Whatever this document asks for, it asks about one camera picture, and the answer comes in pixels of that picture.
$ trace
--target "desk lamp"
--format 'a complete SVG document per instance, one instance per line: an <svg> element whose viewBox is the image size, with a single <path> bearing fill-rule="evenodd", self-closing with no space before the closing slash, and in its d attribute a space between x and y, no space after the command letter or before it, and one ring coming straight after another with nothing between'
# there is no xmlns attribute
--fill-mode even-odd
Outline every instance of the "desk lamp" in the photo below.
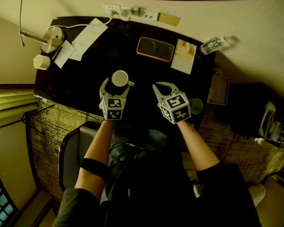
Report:
<svg viewBox="0 0 284 227"><path fill-rule="evenodd" d="M50 52L58 50L64 40L63 31L59 27L52 27L45 33L43 37L39 37L30 32L22 31L21 30L21 9L22 9L22 0L20 0L20 12L19 12L19 35L20 35L22 47L25 46L22 40L22 36L24 36L26 38L36 40L42 43L41 50L44 51L45 53L50 53Z"/></svg>

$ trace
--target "green cup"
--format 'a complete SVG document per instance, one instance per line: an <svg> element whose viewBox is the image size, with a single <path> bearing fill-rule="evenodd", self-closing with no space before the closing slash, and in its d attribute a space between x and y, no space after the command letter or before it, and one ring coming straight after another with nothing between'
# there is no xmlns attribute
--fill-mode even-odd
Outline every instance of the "green cup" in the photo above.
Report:
<svg viewBox="0 0 284 227"><path fill-rule="evenodd" d="M192 114L199 114L203 110L203 102L200 98L190 98L189 100L190 112Z"/></svg>

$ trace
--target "black armband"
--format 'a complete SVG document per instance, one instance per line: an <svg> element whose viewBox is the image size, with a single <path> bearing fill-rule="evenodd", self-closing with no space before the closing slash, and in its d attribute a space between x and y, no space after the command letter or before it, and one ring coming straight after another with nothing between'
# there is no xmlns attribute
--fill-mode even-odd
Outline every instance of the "black armband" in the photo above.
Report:
<svg viewBox="0 0 284 227"><path fill-rule="evenodd" d="M84 158L80 167L92 174L102 177L104 181L108 178L109 167L94 159Z"/></svg>

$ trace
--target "sticky note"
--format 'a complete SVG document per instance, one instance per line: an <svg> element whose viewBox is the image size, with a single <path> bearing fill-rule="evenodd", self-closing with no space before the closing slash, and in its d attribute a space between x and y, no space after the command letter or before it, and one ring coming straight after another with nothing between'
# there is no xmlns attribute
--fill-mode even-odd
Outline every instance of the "sticky note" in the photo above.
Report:
<svg viewBox="0 0 284 227"><path fill-rule="evenodd" d="M99 19L95 18L74 39L72 45L83 55L107 28Z"/></svg>
<svg viewBox="0 0 284 227"><path fill-rule="evenodd" d="M169 25L173 25L173 26L178 26L179 22L181 21L180 17L171 15L171 14L167 14L167 13L160 13L159 14L159 22L164 23L164 24L169 24Z"/></svg>
<svg viewBox="0 0 284 227"><path fill-rule="evenodd" d="M66 63L67 59L74 51L75 47L73 47L72 44L69 43L67 40L64 41L58 51L58 54L55 56L54 62L58 65L58 67L62 68L62 66Z"/></svg>

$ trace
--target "note card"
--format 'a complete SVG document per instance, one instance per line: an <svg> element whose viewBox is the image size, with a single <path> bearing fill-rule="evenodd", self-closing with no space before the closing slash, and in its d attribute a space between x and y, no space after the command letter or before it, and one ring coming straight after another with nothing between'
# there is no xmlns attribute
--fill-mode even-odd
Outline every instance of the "note card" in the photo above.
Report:
<svg viewBox="0 0 284 227"><path fill-rule="evenodd" d="M90 22L90 25L86 26L86 28L74 39L72 45L83 55L99 36L107 30L107 28L108 27L105 24L95 18Z"/></svg>
<svg viewBox="0 0 284 227"><path fill-rule="evenodd" d="M75 50L75 51L71 54L70 59L73 59L73 60L76 60L76 61L81 61L82 56L83 56L83 55L82 55L81 52L79 52L78 50Z"/></svg>
<svg viewBox="0 0 284 227"><path fill-rule="evenodd" d="M54 56L54 62L58 65L58 67L62 68L74 51L75 47L73 47L67 40L64 41L64 43L61 45L61 48L57 52L58 54Z"/></svg>

